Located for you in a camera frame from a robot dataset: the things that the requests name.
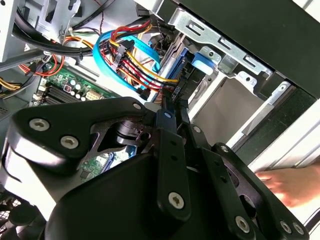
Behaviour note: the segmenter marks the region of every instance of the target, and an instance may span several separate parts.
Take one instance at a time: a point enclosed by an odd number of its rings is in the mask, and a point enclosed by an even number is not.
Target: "metal bolt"
[[[287,86],[284,85],[284,84],[282,84],[282,85],[280,86],[280,91],[284,91],[286,88],[287,88]]]
[[[50,128],[49,122],[47,122],[46,120],[41,119],[41,118],[32,119],[29,122],[29,126],[30,126],[30,128],[32,128],[36,131],[39,131],[39,132],[46,131]]]
[[[52,68],[52,66],[51,66],[50,63],[46,63],[46,64],[45,64],[45,67],[46,67],[47,69],[51,69],[51,68]]]
[[[75,149],[79,146],[79,141],[73,136],[64,136],[61,138],[60,143],[67,149]]]
[[[169,113],[167,113],[167,112],[165,112],[164,115],[169,119],[171,118],[171,115]]]
[[[248,234],[250,232],[249,224],[242,216],[236,216],[235,223],[244,233]]]
[[[139,104],[137,104],[137,103],[134,103],[133,106],[134,106],[136,109],[138,109],[138,110],[141,110],[141,109],[142,109],[142,107],[141,107]]]
[[[200,128],[199,127],[197,127],[197,126],[194,126],[193,127],[193,129],[199,134],[199,133],[201,133],[201,130],[200,130]]]
[[[169,203],[175,208],[175,209],[183,209],[185,206],[184,199],[182,196],[176,192],[171,192],[169,194]]]
[[[228,148],[226,146],[221,146],[222,151],[225,153],[229,152]]]
[[[304,230],[296,222],[293,222],[293,226],[298,233],[300,233],[301,235],[305,234]]]
[[[288,224],[286,224],[286,222],[280,221],[280,224],[281,224],[281,227],[282,227],[288,234],[291,234],[291,233],[292,233],[291,228],[289,227]]]

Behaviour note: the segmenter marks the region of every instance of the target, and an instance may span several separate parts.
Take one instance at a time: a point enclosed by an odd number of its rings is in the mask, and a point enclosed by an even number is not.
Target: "green circuit board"
[[[83,162],[83,164],[81,165],[81,181],[86,182],[101,174],[110,158],[112,158],[112,154],[105,153]]]
[[[79,89],[79,92],[83,92],[86,94],[90,90],[93,90],[94,92],[98,93],[101,96],[101,99],[110,99],[114,98],[115,95],[111,92],[108,92],[106,90],[103,90],[101,87],[96,86],[95,84],[74,75],[67,69],[62,68],[56,75],[46,77],[46,82],[51,82],[55,86],[64,89],[65,85],[68,85],[70,87],[73,87],[70,85],[70,81],[74,80],[76,84],[79,84],[81,86],[81,89]]]

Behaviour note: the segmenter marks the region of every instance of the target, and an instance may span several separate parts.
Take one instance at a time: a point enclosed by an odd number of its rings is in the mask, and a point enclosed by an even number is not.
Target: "cable tie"
[[[69,27],[68,31],[70,32],[70,35],[71,35],[72,37],[75,36],[72,27]]]
[[[43,58],[41,58],[41,62],[46,64],[46,63],[48,63],[50,61],[51,58],[52,58],[52,54],[49,56],[49,58],[47,60],[44,60]]]
[[[43,51],[43,54],[46,55],[46,56],[52,56],[52,53],[48,52],[48,51]]]
[[[80,47],[80,61],[82,61],[84,59],[84,55],[83,55],[83,52],[82,52],[82,47]]]

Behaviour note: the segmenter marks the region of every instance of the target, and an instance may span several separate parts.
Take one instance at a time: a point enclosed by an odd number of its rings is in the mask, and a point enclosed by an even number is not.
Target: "capacitor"
[[[77,90],[80,90],[81,89],[81,85],[77,84],[77,85],[74,86],[74,88],[77,89]]]
[[[77,84],[76,80],[74,80],[74,79],[70,80],[70,85],[71,85],[71,86],[74,86],[74,85],[76,85],[76,84]]]
[[[76,90],[76,89],[74,89],[74,90],[72,90],[72,91],[70,92],[70,94],[71,94],[72,96],[75,96],[77,93],[78,93],[78,90]]]
[[[84,93],[82,92],[82,91],[79,91],[76,95],[75,95],[75,97],[77,98],[77,99],[81,99],[81,97],[84,95]]]

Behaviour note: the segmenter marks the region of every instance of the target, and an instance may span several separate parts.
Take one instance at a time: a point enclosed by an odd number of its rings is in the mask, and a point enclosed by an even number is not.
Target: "finger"
[[[274,190],[273,194],[281,201],[284,202],[286,199],[286,195],[282,192],[278,192],[277,190]]]
[[[275,189],[281,185],[280,182],[274,181],[272,179],[263,181],[263,183],[267,186],[268,189]]]
[[[272,175],[267,171],[257,172],[255,174],[261,181],[266,181],[272,179]]]

